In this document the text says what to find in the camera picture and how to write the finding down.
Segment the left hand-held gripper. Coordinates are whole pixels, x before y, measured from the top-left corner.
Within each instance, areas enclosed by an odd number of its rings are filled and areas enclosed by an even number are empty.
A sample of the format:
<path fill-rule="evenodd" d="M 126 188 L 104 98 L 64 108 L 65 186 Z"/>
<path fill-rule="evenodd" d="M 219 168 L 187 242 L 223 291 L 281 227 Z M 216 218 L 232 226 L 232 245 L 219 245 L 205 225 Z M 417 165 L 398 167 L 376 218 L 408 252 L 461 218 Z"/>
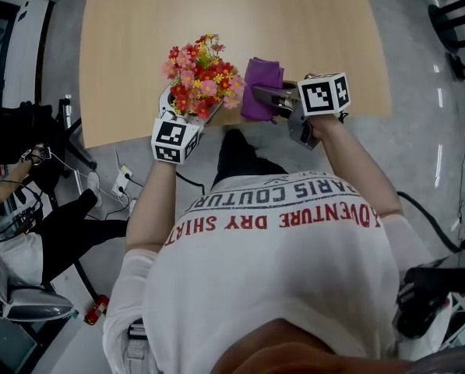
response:
<path fill-rule="evenodd" d="M 175 100 L 169 83 L 159 97 L 159 116 L 155 119 L 151 136 L 153 158 L 170 164 L 184 164 L 198 146 L 205 127 L 209 126 L 221 110 L 223 101 L 209 108 L 209 116 L 177 115 Z"/>

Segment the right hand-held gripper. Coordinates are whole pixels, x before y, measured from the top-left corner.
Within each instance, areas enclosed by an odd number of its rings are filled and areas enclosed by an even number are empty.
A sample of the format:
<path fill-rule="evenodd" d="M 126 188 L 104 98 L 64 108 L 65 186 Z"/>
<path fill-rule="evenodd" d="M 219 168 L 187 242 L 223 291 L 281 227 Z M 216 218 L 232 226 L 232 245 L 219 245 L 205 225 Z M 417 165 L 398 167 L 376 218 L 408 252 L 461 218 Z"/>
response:
<path fill-rule="evenodd" d="M 255 85 L 252 94 L 256 100 L 272 100 L 275 109 L 291 112 L 288 119 L 290 137 L 307 149 L 313 150 L 319 140 L 313 136 L 308 119 L 320 115 L 335 115 L 340 122 L 348 116 L 351 96 L 345 72 L 308 74 L 297 84 L 281 88 Z"/>

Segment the potted red orange flowers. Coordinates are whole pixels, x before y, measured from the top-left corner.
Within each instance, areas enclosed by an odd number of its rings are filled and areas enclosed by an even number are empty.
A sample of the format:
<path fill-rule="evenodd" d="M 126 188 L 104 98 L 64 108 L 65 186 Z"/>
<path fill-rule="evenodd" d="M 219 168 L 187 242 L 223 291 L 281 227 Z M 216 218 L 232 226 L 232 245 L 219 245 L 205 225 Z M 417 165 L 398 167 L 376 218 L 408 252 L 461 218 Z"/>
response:
<path fill-rule="evenodd" d="M 220 57 L 224 50 L 217 34 L 171 48 L 162 72 L 171 81 L 170 106 L 177 114 L 208 119 L 213 106 L 222 104 L 228 110 L 240 106 L 245 81 L 235 65 Z"/>

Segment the purple cloth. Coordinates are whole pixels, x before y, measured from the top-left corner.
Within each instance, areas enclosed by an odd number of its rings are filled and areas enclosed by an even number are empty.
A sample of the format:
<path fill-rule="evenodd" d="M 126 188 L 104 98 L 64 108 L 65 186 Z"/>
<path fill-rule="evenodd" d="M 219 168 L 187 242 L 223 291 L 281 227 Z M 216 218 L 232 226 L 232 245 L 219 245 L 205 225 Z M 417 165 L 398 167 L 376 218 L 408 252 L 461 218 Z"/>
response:
<path fill-rule="evenodd" d="M 278 109 L 258 102 L 253 96 L 254 86 L 267 86 L 280 89 L 283 86 L 284 69 L 279 62 L 250 58 L 245 71 L 241 116 L 251 121 L 271 122 Z"/>

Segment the person's left forearm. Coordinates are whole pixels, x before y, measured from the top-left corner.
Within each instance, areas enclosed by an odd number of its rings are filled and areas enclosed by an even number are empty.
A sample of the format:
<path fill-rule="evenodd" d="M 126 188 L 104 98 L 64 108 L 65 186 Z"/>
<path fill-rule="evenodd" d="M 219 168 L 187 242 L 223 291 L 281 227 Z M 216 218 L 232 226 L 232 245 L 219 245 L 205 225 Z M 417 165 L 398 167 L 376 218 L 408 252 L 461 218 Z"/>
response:
<path fill-rule="evenodd" d="M 175 221 L 176 166 L 154 161 L 129 218 L 126 250 L 159 252 Z"/>

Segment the person's right forearm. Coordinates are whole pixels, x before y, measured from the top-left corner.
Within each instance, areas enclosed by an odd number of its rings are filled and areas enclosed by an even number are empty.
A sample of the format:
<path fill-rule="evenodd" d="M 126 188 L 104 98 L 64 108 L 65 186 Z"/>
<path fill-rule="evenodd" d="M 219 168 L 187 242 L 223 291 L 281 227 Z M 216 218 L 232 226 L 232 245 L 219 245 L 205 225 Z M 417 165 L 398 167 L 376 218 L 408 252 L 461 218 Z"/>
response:
<path fill-rule="evenodd" d="M 393 184 L 343 123 L 333 115 L 313 116 L 308 122 L 336 176 L 350 183 L 380 217 L 403 215 Z"/>

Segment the person's black trousers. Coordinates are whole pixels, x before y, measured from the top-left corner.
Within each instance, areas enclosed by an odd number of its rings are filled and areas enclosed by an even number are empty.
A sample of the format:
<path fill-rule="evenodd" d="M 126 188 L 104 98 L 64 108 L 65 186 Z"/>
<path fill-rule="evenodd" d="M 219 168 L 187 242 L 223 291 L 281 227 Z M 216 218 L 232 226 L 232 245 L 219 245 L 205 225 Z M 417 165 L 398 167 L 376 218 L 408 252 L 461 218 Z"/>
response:
<path fill-rule="evenodd" d="M 286 173 L 280 165 L 259 157 L 239 129 L 228 129 L 221 144 L 213 186 L 226 178 Z"/>

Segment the white power strip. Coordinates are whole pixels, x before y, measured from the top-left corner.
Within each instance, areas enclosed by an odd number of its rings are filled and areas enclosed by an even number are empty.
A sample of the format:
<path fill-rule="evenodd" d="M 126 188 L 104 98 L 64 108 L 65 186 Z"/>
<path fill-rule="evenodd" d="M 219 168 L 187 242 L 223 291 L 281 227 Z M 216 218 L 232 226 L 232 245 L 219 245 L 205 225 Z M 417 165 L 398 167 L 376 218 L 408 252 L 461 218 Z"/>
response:
<path fill-rule="evenodd" d="M 132 178 L 132 175 L 132 171 L 126 165 L 122 165 L 118 169 L 118 175 L 113 184 L 111 192 L 116 196 L 122 197 L 125 194 L 125 190 Z"/>

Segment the black office chair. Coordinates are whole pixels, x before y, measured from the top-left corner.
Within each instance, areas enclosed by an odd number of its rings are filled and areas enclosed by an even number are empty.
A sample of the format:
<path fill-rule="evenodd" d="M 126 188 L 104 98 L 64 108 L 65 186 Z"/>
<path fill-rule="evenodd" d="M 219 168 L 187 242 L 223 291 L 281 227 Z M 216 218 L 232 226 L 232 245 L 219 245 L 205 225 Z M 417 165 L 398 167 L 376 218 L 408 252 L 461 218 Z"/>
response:
<path fill-rule="evenodd" d="M 51 149 L 52 155 L 63 158 L 70 152 L 92 170 L 97 164 L 82 155 L 70 140 L 82 125 L 81 120 L 71 119 L 71 97 L 58 102 L 58 113 L 52 114 L 51 105 L 23 102 L 17 108 L 0 107 L 0 164 L 14 164 L 26 150 L 38 143 Z"/>

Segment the person's white printed shirt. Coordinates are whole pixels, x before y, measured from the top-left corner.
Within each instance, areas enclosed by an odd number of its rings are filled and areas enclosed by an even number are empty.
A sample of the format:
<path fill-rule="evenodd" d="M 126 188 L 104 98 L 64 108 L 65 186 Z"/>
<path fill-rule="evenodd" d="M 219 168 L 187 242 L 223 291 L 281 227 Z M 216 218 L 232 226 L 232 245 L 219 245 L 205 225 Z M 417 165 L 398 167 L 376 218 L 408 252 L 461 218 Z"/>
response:
<path fill-rule="evenodd" d="M 141 320 L 149 372 L 209 374 L 234 342 L 283 319 L 341 354 L 388 358 L 400 281 L 432 261 L 405 218 L 380 217 L 334 175 L 227 178 L 159 252 L 125 254 L 104 353 L 113 374 L 129 374 L 129 327 Z"/>

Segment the red fire extinguisher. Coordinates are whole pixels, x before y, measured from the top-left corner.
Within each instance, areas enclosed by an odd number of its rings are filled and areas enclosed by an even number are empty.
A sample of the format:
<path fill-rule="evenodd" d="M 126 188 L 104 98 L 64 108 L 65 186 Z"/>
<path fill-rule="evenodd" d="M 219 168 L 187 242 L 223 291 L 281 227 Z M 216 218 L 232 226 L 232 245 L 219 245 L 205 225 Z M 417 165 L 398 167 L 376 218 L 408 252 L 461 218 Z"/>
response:
<path fill-rule="evenodd" d="M 94 302 L 93 306 L 87 312 L 84 322 L 90 326 L 94 326 L 99 318 L 105 314 L 109 303 L 109 297 L 106 295 L 99 295 Z"/>

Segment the silver stool seat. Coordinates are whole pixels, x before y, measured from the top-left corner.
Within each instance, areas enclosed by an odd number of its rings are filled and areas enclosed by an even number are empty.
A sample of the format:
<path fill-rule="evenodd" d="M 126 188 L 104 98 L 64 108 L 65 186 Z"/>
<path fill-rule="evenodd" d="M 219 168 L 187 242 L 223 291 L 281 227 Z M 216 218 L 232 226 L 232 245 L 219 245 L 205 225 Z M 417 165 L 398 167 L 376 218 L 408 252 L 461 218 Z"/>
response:
<path fill-rule="evenodd" d="M 3 310 L 3 318 L 14 322 L 41 322 L 63 319 L 75 312 L 65 297 L 37 287 L 12 288 Z"/>

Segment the black harness gear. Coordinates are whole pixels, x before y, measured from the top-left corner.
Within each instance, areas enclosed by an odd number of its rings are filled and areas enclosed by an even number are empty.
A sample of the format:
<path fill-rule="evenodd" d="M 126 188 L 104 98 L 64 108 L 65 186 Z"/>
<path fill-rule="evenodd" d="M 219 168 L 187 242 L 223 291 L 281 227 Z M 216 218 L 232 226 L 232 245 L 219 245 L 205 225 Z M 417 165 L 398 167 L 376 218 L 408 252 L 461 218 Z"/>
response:
<path fill-rule="evenodd" d="M 407 270 L 397 295 L 398 332 L 424 336 L 453 292 L 465 294 L 465 252 Z"/>

